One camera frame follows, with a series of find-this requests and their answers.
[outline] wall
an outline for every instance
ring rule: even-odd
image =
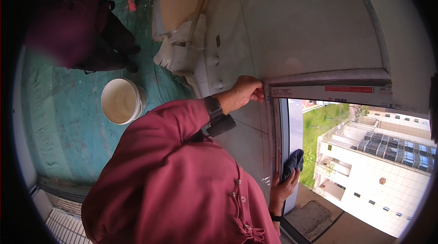
[[[345,182],[334,179],[346,187],[341,201],[330,196],[326,199],[369,225],[398,237],[409,223],[407,218],[415,213],[430,174],[334,144],[329,151],[327,146],[328,143],[321,142],[319,153],[347,162],[352,168],[349,176],[343,177]],[[386,178],[384,185],[379,183],[382,177]]]

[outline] red label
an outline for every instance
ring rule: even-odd
[[[326,91],[373,93],[373,88],[372,87],[360,87],[360,86],[326,86]]]

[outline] black strap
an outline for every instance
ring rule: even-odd
[[[272,219],[272,221],[278,221],[278,222],[280,222],[281,221],[281,219],[282,219],[282,217],[281,216],[278,216],[278,215],[274,215],[273,213],[271,213],[271,212],[269,212],[269,214],[271,215],[271,219]]]

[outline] pink hoodie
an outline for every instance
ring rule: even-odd
[[[257,182],[212,139],[202,100],[175,100],[123,133],[82,205],[94,243],[280,243]]]

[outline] white wall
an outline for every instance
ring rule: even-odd
[[[427,114],[430,77],[436,66],[430,39],[414,3],[370,1],[387,47],[394,100]]]
[[[398,237],[409,223],[407,218],[414,215],[430,174],[334,144],[331,151],[327,147],[328,143],[321,142],[320,153],[345,161],[352,167],[348,177],[337,179],[336,173],[332,176],[334,182],[346,187],[341,201],[328,195],[326,199],[369,225]],[[379,183],[382,177],[386,178],[384,185]]]

